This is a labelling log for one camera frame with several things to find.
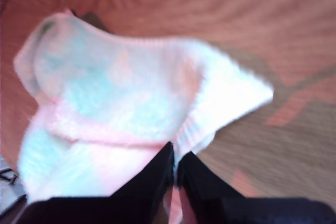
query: floor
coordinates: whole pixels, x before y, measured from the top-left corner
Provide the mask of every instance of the floor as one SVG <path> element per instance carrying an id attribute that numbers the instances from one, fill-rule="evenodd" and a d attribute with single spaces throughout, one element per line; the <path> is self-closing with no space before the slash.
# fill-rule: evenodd
<path id="1" fill-rule="evenodd" d="M 14 169 L 37 105 L 13 58 L 44 17 L 66 7 L 118 35 L 206 40 L 265 76 L 273 103 L 218 131 L 199 156 L 247 196 L 303 196 L 336 209 L 336 0 L 8 0 L 1 155 Z"/>

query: wooden floor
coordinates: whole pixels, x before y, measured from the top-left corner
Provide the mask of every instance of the wooden floor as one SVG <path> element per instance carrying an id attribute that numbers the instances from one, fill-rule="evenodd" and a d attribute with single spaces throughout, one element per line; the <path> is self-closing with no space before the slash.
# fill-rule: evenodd
<path id="1" fill-rule="evenodd" d="M 273 103 L 221 129 L 199 156 L 247 196 L 304 196 L 336 209 L 336 0 L 8 0 L 1 155 L 13 168 L 36 110 L 13 58 L 44 17 L 66 7 L 118 35 L 209 41 L 264 75 Z"/>

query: wood grain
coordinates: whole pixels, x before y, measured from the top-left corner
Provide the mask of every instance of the wood grain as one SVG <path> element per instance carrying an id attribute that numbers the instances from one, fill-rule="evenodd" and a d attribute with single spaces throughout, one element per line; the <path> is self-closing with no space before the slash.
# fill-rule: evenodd
<path id="1" fill-rule="evenodd" d="M 304 196 L 336 209 L 336 0 L 8 0 L 1 155 L 12 167 L 36 110 L 13 58 L 44 17 L 67 7 L 96 14 L 118 35 L 207 40 L 264 75 L 274 102 L 220 130 L 200 157 L 247 195 Z"/>

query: pastel tie-dye sock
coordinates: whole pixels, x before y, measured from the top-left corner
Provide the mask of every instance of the pastel tie-dye sock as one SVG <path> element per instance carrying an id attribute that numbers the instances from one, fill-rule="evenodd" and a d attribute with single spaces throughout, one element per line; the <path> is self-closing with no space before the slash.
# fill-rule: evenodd
<path id="1" fill-rule="evenodd" d="M 205 42 L 115 36 L 66 13 L 43 20 L 14 65 L 39 104 L 18 162 L 29 202 L 111 195 L 168 141 L 177 168 L 273 96 Z M 170 223 L 182 217 L 176 197 Z"/>

